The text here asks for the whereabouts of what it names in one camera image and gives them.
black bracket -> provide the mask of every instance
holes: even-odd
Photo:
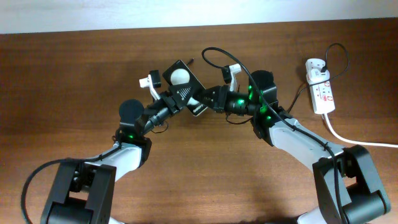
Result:
[[[231,76],[231,70],[229,69],[229,65],[225,65],[224,68],[221,69],[223,73],[223,79],[226,84],[231,83],[232,81],[232,76]]]
[[[229,86],[214,86],[197,94],[200,103],[208,106],[217,113],[224,113]]]
[[[78,174],[80,166],[87,169],[87,175]],[[89,166],[71,162],[60,164],[40,223],[108,223],[115,176],[116,168],[113,166]],[[87,200],[69,196],[70,186],[78,181],[78,178],[84,178],[81,181],[89,188]]]
[[[152,84],[154,88],[160,88],[162,86],[162,80],[160,79],[159,70],[149,71],[150,78],[152,79]]]
[[[341,174],[356,178],[356,183],[344,185],[338,176],[343,217],[348,224],[363,224],[391,210],[391,203],[373,164],[369,152],[362,146],[344,149],[336,157]],[[333,163],[321,159],[312,165],[317,188],[319,208],[325,221],[330,224],[341,223],[335,196]]]

wooden surface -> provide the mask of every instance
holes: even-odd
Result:
[[[192,71],[202,84],[222,85],[220,71],[200,58],[205,47],[221,47],[250,71],[272,71],[287,108],[304,80],[306,59],[323,58],[333,42],[351,55],[349,72],[332,83],[335,130],[350,139],[397,143],[397,19],[0,36],[2,223],[22,223],[21,189],[37,166],[111,147],[119,105],[130,98],[151,102],[138,84],[149,70],[163,72],[178,59],[195,57]],[[329,56],[334,75],[345,58],[337,49]],[[209,58],[231,63],[220,54]],[[238,80],[244,89],[247,77],[242,73]],[[342,143],[313,113],[307,92],[292,114]],[[147,135],[153,145],[144,166],[116,183],[113,217],[128,223],[239,223],[293,217],[317,206],[312,173],[258,140],[250,124],[232,126],[210,110],[197,118],[186,110],[169,123],[166,133]],[[392,204],[392,212],[373,223],[394,223],[398,150],[368,149]],[[56,170],[39,173],[30,186],[27,207],[36,223]]]

